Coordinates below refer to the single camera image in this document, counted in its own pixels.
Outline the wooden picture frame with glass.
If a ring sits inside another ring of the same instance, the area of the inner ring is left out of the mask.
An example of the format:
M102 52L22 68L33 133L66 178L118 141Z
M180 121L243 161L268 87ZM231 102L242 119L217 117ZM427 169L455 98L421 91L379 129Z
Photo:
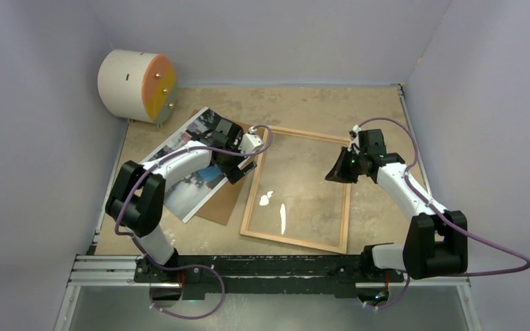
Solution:
M349 138L272 126L263 139L241 235L345 254L351 187L325 176Z

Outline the glossy printed photo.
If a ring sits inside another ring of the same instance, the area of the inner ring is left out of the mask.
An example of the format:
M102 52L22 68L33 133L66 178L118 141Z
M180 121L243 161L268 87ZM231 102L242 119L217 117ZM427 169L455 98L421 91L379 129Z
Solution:
M190 206L188 198L193 188L191 180L186 176L186 155L195 149L190 146L190 135L186 134L186 126L193 116L142 161L145 167L156 167L153 174L165 178L163 203L181 221L186 208Z

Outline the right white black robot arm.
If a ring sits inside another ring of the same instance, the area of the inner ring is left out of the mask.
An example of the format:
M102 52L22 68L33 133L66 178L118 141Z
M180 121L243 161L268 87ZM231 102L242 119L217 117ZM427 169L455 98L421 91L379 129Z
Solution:
M353 129L351 143L343 147L327 181L357 183L360 176L372 179L397 204L409 220L404 244L366 246L360 261L365 279L375 281L386 270L406 272L413 279L455 276L467 270L467 238L456 228L467 229L460 211L447 210L432 201L409 173L404 159L389 153L379 129Z

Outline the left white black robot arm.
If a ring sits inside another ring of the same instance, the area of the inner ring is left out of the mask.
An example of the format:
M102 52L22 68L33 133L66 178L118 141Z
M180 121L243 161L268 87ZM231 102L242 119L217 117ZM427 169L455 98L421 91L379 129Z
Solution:
M178 252L160 226L167 189L209 167L235 185L256 166L248 158L265 149L259 129L260 125L243 129L220 119L215 127L191 133L182 147L158 159L121 166L105 213L115 221L116 234L130 237L152 263L151 272L160 281L172 281L180 267Z

